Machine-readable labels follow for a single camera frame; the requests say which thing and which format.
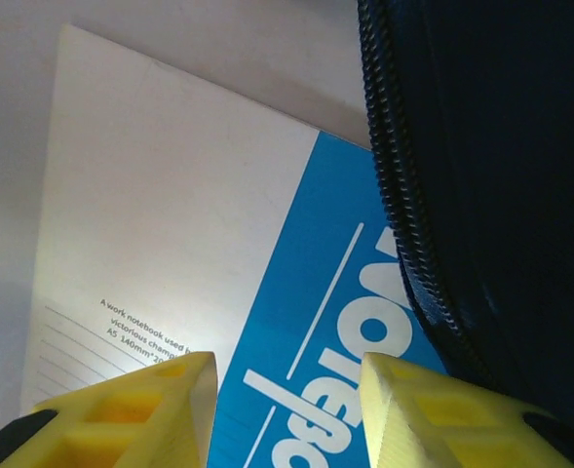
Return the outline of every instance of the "zipper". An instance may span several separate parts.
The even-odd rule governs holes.
[[[455,339],[458,354],[470,362],[484,382],[496,389],[494,378],[471,342],[441,275],[406,123],[389,3],[359,0],[358,8],[369,136],[384,208],[404,268],[436,305]]]

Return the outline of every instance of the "notebook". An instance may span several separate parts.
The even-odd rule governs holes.
[[[210,350],[209,467],[365,466],[363,353],[441,370],[387,224],[368,151],[66,26],[22,410]]]

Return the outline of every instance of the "white line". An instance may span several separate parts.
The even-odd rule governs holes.
[[[306,333],[306,336],[304,337],[304,340],[302,341],[302,344],[299,347],[299,351],[297,351],[297,354],[295,355],[295,359],[293,360],[293,364],[290,366],[290,369],[288,370],[287,380],[290,380],[290,378],[293,377],[293,373],[295,372],[295,368],[297,368],[297,365],[299,364],[299,360],[302,359],[302,354],[304,354],[304,350],[306,349],[306,346],[308,346],[308,341],[310,341],[310,337],[313,335],[313,332],[315,331],[315,327],[317,326],[319,319],[322,318],[322,314],[324,313],[325,306],[327,305],[327,302],[329,301],[329,298],[332,295],[334,288],[336,287],[336,283],[338,282],[338,279],[341,277],[341,273],[343,273],[343,269],[345,268],[345,265],[347,264],[347,260],[349,259],[349,255],[352,254],[352,251],[354,250],[354,247],[356,246],[356,242],[358,242],[358,238],[360,237],[361,233],[363,232],[363,228],[364,228],[364,223],[361,222],[358,225],[358,227],[356,228],[356,232],[354,232],[354,235],[352,236],[352,240],[350,241],[349,245],[347,246],[347,250],[343,254],[343,259],[338,264],[338,268],[336,269],[336,273],[334,273],[334,278],[332,278],[332,281],[329,284],[327,291],[325,292],[324,300],[322,300],[322,303],[319,306],[319,310],[317,310],[317,314],[315,315],[315,319],[313,320],[313,323],[310,324],[310,328],[308,329],[308,332]]]
[[[244,465],[244,468],[248,468],[249,464],[251,463],[251,460],[254,458],[254,454],[256,453],[256,449],[258,449],[258,445],[260,444],[260,441],[262,440],[263,436],[265,435],[265,431],[267,430],[267,426],[269,426],[269,422],[271,421],[271,418],[274,417],[274,412],[276,412],[276,407],[271,407],[271,409],[269,409],[269,413],[267,414],[267,417],[265,418],[265,422],[263,422],[263,425],[260,428],[260,431],[258,432],[258,436],[256,436],[256,440],[254,441],[254,445],[251,446],[251,450],[249,451],[248,459],[246,460],[246,464]]]

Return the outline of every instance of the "table surface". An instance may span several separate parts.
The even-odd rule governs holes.
[[[0,426],[19,411],[57,36],[67,22],[367,142],[355,0],[0,0]]]

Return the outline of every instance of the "dark fabric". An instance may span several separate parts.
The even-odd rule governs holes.
[[[574,1],[398,0],[389,8],[452,299],[498,389],[574,427]],[[449,370],[483,383],[406,277]]]

